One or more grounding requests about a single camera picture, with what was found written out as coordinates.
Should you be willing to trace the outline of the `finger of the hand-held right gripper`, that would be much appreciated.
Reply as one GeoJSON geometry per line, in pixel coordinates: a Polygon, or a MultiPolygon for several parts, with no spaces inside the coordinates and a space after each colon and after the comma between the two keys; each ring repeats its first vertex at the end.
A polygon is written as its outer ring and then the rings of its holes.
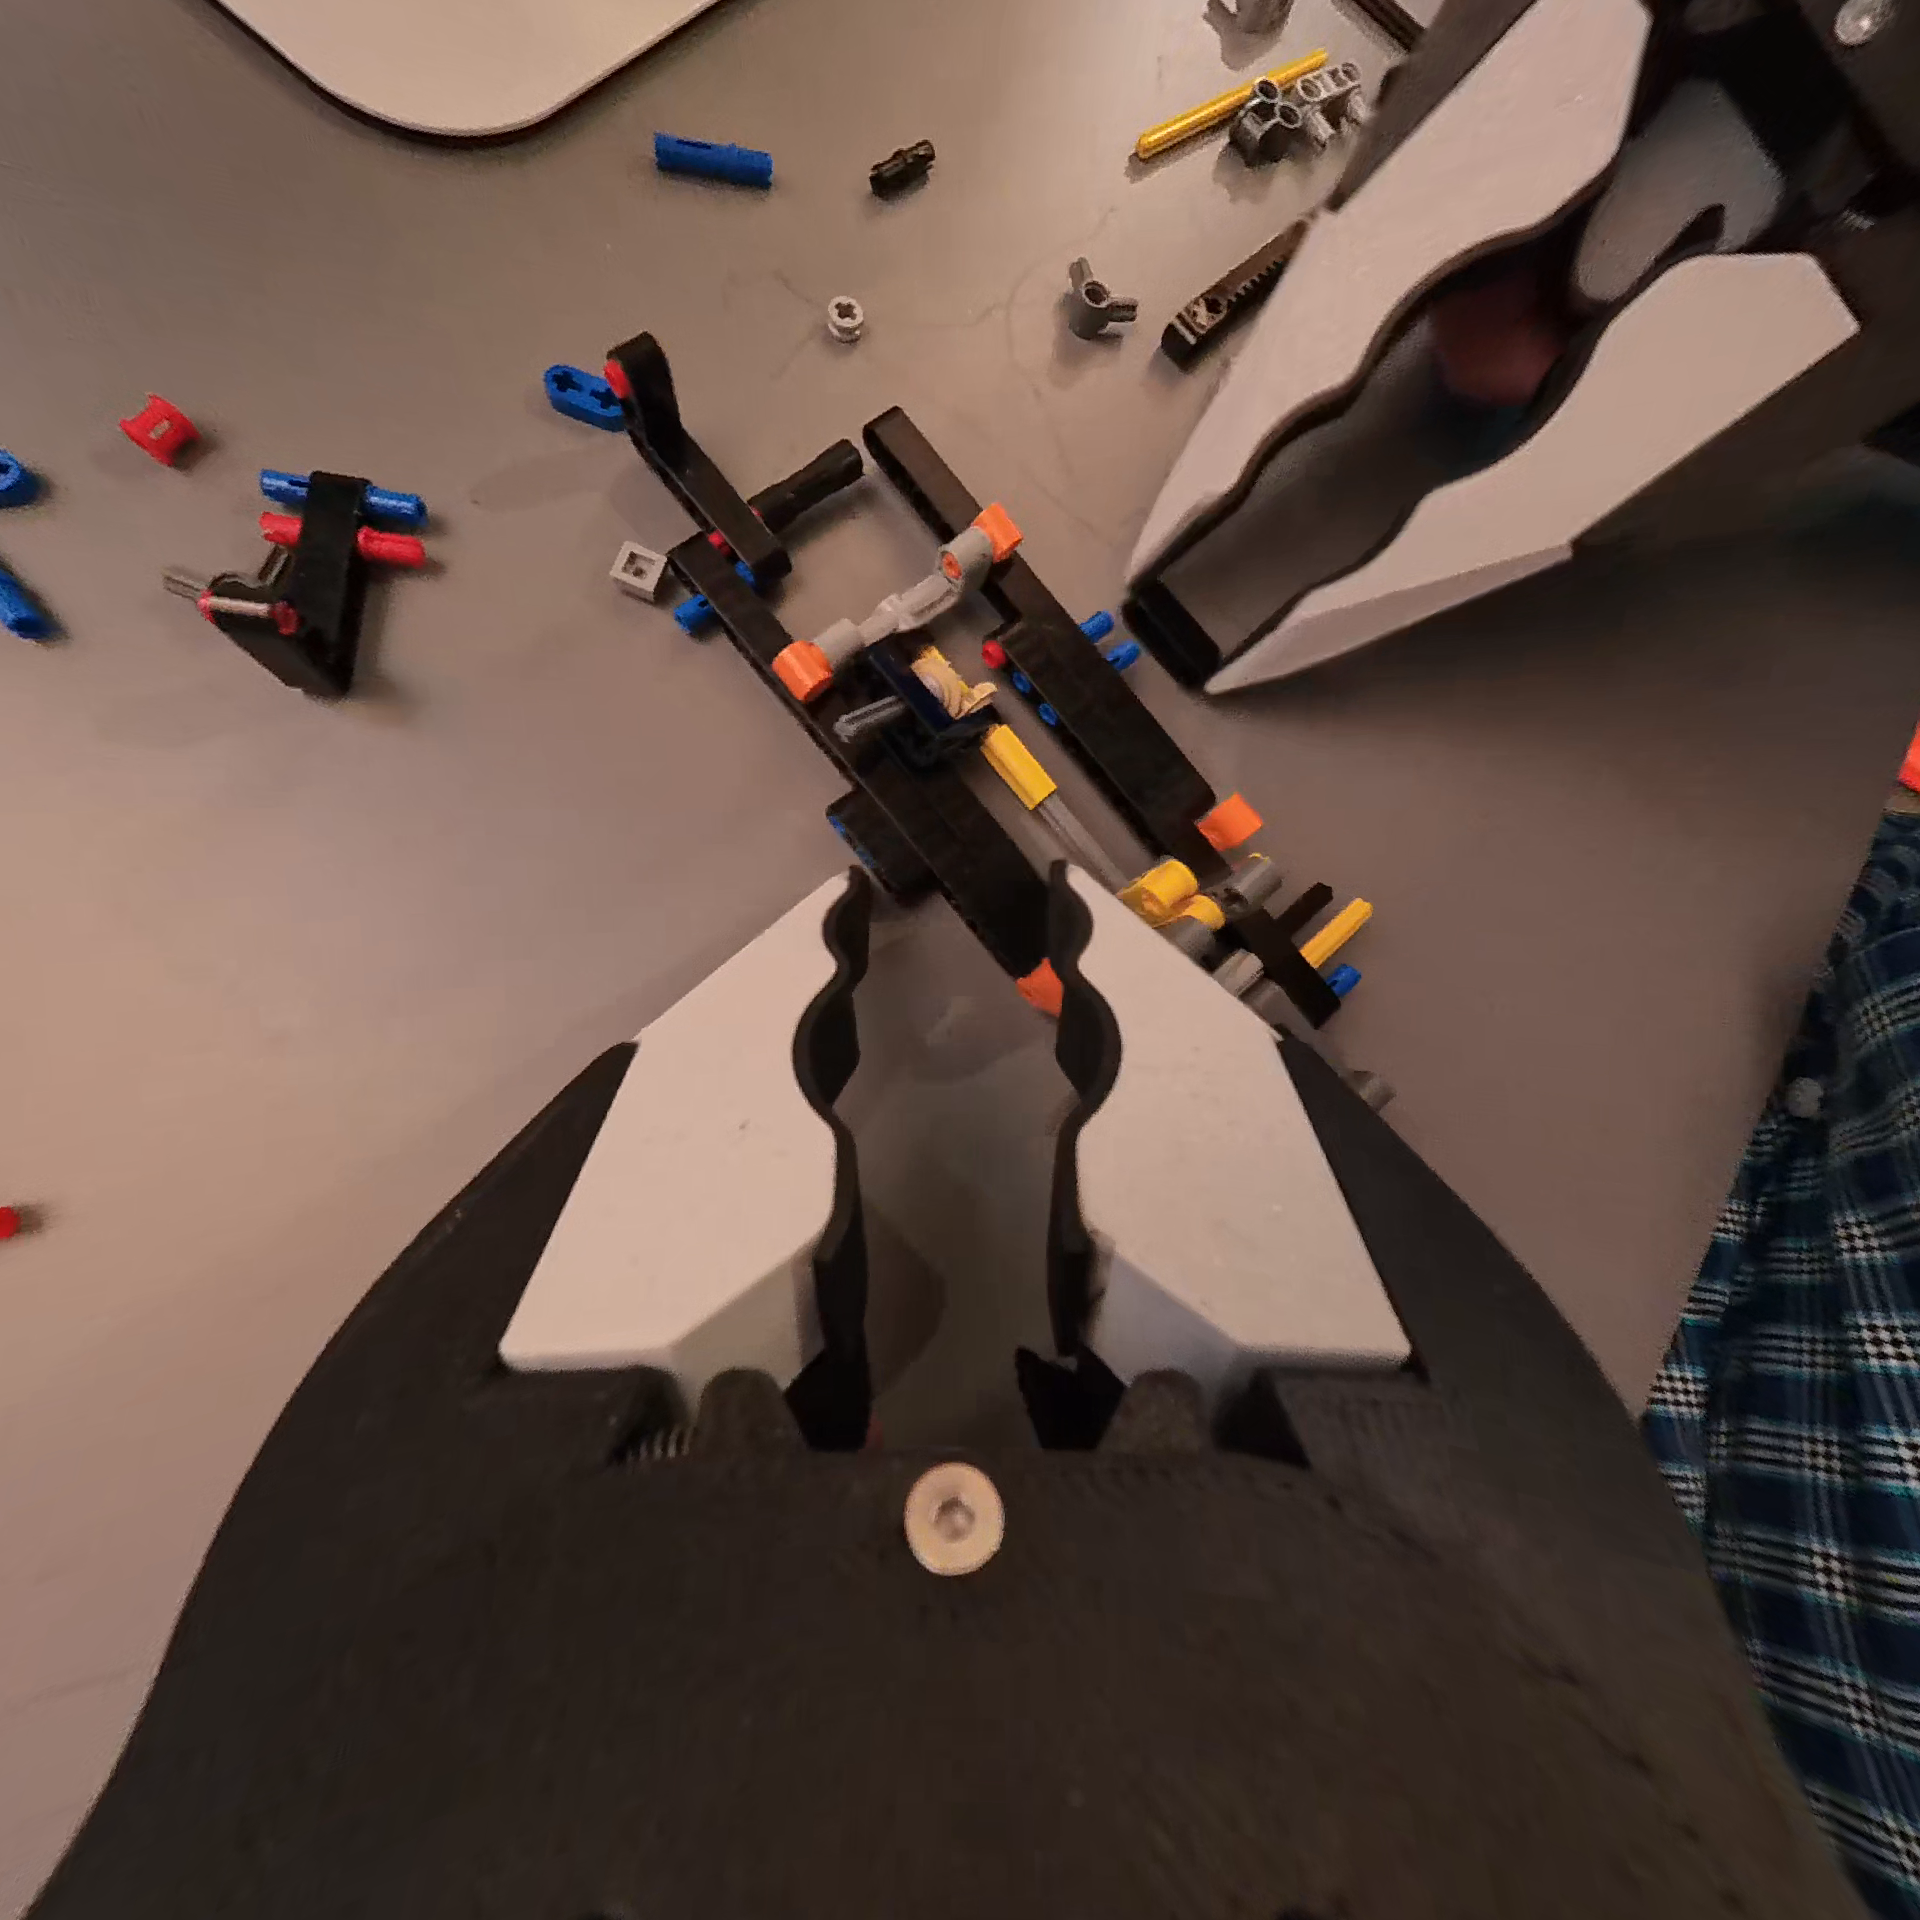
{"type": "Polygon", "coordinates": [[[1608,322],[1644,294],[1642,132],[1628,127],[1655,25],[1651,4],[1524,4],[1429,106],[1420,86],[1449,42],[1421,43],[1168,471],[1132,588],[1235,516],[1288,441],[1344,411],[1448,283],[1586,211],[1570,276],[1586,331],[1553,355],[1546,411],[1524,440],[1547,418],[1608,322]]]}
{"type": "Polygon", "coordinates": [[[1676,264],[1608,322],[1522,444],[1432,491],[1368,563],[1224,663],[1207,696],[1282,682],[1563,566],[1608,515],[1856,335],[1810,254],[1676,264]]]}

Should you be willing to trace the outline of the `lego vehicle chassis assembly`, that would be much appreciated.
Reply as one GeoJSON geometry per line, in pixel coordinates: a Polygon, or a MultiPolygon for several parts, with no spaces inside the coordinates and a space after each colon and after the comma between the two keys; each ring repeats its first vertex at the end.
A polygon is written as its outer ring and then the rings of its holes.
{"type": "Polygon", "coordinates": [[[1372,920],[1315,886],[1282,900],[1259,812],[1219,796],[1124,670],[1113,620],[1077,620],[1019,558],[1001,505],[959,481],[900,410],[748,496],[693,436],[660,343],[609,352],[604,379],[650,471],[693,519],[666,570],[842,777],[829,826],[903,905],[925,896],[975,934],[1023,1000],[1053,1017],[1045,880],[972,787],[992,775],[1047,836],[1253,1014],[1325,1027],[1361,976],[1339,961],[1372,920]],[[936,537],[929,574],[873,614],[793,635],[772,591],[786,534],[875,462],[936,537]]]}

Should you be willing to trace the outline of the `black angled lego subassembly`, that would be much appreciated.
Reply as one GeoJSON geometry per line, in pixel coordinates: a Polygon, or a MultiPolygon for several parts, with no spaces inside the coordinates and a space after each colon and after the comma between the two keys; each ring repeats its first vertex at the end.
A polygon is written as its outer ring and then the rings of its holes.
{"type": "Polygon", "coordinates": [[[336,704],[352,692],[376,570],[427,566],[426,498],[341,471],[264,470],[259,491],[259,574],[171,568],[163,585],[281,687],[336,704]]]}

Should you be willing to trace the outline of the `yellow lego axle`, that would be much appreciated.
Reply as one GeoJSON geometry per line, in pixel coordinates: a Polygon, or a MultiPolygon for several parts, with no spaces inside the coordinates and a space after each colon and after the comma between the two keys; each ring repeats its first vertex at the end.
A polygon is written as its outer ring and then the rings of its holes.
{"type": "Polygon", "coordinates": [[[1139,163],[1152,163],[1185,144],[1193,142],[1196,137],[1210,136],[1217,129],[1227,127],[1235,114],[1247,107],[1261,86],[1271,86],[1282,90],[1297,81],[1303,81],[1313,74],[1320,74],[1328,66],[1328,48],[1315,48],[1303,57],[1274,66],[1251,83],[1242,83],[1220,92],[1219,97],[1176,113],[1172,116],[1160,122],[1152,129],[1146,129],[1132,148],[1132,159],[1139,163]]]}

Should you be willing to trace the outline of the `grey joined lego connectors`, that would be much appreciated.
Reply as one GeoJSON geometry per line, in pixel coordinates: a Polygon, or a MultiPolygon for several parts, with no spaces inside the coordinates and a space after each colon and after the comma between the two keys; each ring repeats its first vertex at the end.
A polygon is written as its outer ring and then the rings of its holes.
{"type": "Polygon", "coordinates": [[[1231,122],[1231,144],[1249,164],[1317,155],[1370,116],[1361,66],[1335,62],[1295,81],[1259,78],[1231,122]]]}

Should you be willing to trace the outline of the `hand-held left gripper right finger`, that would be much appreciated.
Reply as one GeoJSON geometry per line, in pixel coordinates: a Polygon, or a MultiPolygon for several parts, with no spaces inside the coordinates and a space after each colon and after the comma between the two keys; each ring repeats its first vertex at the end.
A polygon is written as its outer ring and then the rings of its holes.
{"type": "Polygon", "coordinates": [[[1063,1119],[1047,1224],[1061,1360],[1224,1409],[1289,1364],[1386,1377],[1410,1337],[1280,1036],[1068,862],[1047,880],[1063,1119]]]}

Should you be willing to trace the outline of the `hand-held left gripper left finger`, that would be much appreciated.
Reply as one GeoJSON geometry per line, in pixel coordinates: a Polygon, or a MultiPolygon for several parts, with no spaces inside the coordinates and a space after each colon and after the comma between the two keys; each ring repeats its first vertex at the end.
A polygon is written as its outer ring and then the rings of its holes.
{"type": "Polygon", "coordinates": [[[647,1370],[696,1409],[722,1374],[791,1388],[826,1354],[842,1148],[799,1046],[857,984],[871,907],[861,874],[821,883],[637,1034],[498,1339],[508,1370],[647,1370]]]}

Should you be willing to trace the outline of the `blue plaid shirt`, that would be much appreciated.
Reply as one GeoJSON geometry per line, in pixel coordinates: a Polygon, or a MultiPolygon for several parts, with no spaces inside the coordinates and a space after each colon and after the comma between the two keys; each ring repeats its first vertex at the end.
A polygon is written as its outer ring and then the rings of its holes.
{"type": "Polygon", "coordinates": [[[1919,1915],[1919,818],[1891,804],[1642,1415],[1818,1826],[1919,1915]]]}

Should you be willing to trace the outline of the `black short lego beam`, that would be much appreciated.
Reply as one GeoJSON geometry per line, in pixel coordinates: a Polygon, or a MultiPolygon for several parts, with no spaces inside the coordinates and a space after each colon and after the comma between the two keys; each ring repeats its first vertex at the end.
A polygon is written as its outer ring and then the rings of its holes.
{"type": "Polygon", "coordinates": [[[1123,615],[1143,649],[1185,688],[1203,691],[1220,670],[1226,657],[1219,643],[1161,579],[1129,591],[1123,615]]]}

